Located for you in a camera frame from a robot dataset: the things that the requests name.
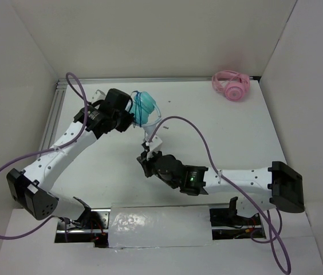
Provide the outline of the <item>teal cat-ear headphones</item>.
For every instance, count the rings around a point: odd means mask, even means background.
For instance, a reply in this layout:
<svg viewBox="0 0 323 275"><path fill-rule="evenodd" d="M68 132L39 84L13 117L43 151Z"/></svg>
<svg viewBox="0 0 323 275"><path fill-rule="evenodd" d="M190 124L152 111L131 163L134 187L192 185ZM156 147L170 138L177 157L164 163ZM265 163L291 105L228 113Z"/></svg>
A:
<svg viewBox="0 0 323 275"><path fill-rule="evenodd" d="M133 91L131 93L131 103L128 112L135 115L133 127L139 127L144 130L145 139L149 139L156 129L156 126L162 120L162 113L157 106L156 101L146 91Z"/></svg>

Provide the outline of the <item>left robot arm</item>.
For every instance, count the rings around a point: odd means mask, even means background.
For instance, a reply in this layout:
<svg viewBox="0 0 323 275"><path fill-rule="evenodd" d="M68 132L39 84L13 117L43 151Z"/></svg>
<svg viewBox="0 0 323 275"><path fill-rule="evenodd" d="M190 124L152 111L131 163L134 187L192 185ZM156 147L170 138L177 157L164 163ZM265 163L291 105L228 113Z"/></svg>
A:
<svg viewBox="0 0 323 275"><path fill-rule="evenodd" d="M116 129L124 132L133 123L129 112L130 95L110 89L105 99L80 109L69 128L35 162L23 170L11 169L6 175L13 199L36 220L50 216L68 218L77 228L91 222L91 209L77 197L66 197L52 188L59 176L87 147L102 135Z"/></svg>

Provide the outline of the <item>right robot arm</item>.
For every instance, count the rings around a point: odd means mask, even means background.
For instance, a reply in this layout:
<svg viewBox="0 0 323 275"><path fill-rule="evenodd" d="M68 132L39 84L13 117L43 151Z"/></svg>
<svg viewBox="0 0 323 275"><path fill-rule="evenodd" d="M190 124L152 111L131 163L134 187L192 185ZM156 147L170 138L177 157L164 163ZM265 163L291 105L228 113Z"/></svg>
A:
<svg viewBox="0 0 323 275"><path fill-rule="evenodd" d="M273 161L270 167L253 170L216 172L212 167L184 165L173 155L160 151L143 152L137 161L146 177L156 176L182 194L242 194L242 198L228 201L228 218L235 225L270 209L294 214L305 210L302 175L284 162Z"/></svg>

